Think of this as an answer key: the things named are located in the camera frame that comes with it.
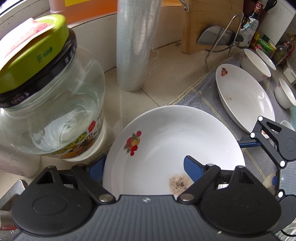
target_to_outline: cleaver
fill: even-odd
[[[215,41],[220,37],[220,35],[223,33],[224,29],[219,26],[211,26],[207,28],[201,36],[198,38],[196,44],[197,45],[210,45],[213,46],[215,44]],[[230,46],[234,37],[235,32],[226,30],[220,41],[218,42],[217,46]],[[236,39],[236,42],[243,42],[244,37],[241,34],[238,34]]]

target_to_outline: white plate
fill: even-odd
[[[244,131],[251,133],[258,116],[275,121],[274,109],[266,92],[243,69],[222,64],[217,68],[216,82],[225,110]]]
[[[127,142],[129,147],[137,144],[133,156]],[[192,184],[183,167],[186,155],[225,170],[245,165],[237,141],[215,117],[192,107],[165,106],[140,115],[116,138],[106,159],[103,187],[116,198],[166,195],[171,194],[170,182],[181,177],[186,189]]]

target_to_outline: stack of bowls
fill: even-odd
[[[271,73],[273,73],[273,71],[276,71],[276,66],[265,53],[263,53],[260,49],[256,49],[256,53],[267,65]]]
[[[249,49],[244,49],[242,68],[258,82],[271,77],[271,73],[264,61]]]

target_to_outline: tile countertop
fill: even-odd
[[[231,55],[240,51],[234,47]],[[125,92],[116,83],[116,69],[105,73],[106,95],[104,100],[104,130],[105,134],[99,150],[111,144],[121,130],[134,118],[153,108],[162,106],[175,98],[194,84],[205,73],[205,56],[207,52],[200,51],[192,55],[181,53],[181,47],[170,44],[158,49],[159,64],[148,77],[143,88],[137,92]],[[208,58],[209,69],[228,58],[228,51],[212,53]],[[58,169],[70,169],[78,162],[68,162],[61,159],[41,157],[39,172],[48,165]],[[0,197],[18,180],[24,179],[30,183],[35,176],[24,178],[0,171]]]

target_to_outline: wooden cutting board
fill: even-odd
[[[199,36],[212,25],[225,28],[234,15],[243,12],[244,0],[186,0],[189,12],[183,12],[182,52],[193,54],[211,46],[196,45]],[[229,27],[236,31],[237,17]]]

